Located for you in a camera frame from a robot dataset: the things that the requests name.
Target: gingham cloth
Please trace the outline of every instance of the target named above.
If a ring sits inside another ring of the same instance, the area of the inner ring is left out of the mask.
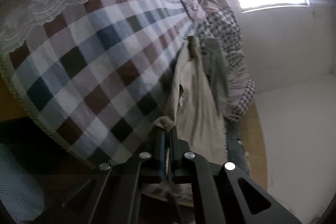
[[[251,104],[255,85],[245,66],[241,31],[236,18],[226,0],[181,1],[199,35],[221,39],[223,50],[226,52],[228,73],[233,76],[231,78],[234,79],[234,75],[242,75],[244,72],[245,79],[240,80],[239,87],[237,83],[231,83],[235,89],[240,89],[241,95],[229,98],[231,110],[226,113],[226,118],[238,121]]]
[[[89,0],[35,27],[5,64],[51,136],[94,164],[115,164],[162,115],[174,60],[191,33],[179,0]]]

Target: plaid cushion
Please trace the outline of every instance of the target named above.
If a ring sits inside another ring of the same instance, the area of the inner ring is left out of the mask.
[[[33,116],[94,164],[124,162],[162,115],[183,38],[180,0],[89,0],[5,60]]]

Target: screw head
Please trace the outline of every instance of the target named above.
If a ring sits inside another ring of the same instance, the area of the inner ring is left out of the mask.
[[[189,160],[191,160],[191,159],[193,159],[193,158],[195,158],[195,153],[194,152],[187,152],[187,153],[185,153],[184,154],[184,157],[186,158],[186,159],[189,159]]]
[[[233,162],[227,162],[224,164],[224,167],[226,170],[234,170],[236,168],[236,165]]]
[[[111,165],[108,164],[107,162],[105,162],[105,163],[99,165],[99,169],[102,170],[102,171],[106,171],[106,170],[108,170],[108,169],[110,169],[110,168],[111,168]]]
[[[142,152],[142,153],[140,153],[140,158],[142,158],[142,159],[148,159],[150,156],[151,156],[151,154],[150,153],[148,153],[148,152]]]

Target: beige cloth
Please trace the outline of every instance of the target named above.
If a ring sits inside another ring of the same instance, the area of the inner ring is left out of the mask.
[[[197,37],[190,36],[179,53],[171,94],[164,117],[155,125],[189,143],[191,151],[208,161],[222,165],[227,161],[224,120],[217,114],[209,82],[203,71]]]

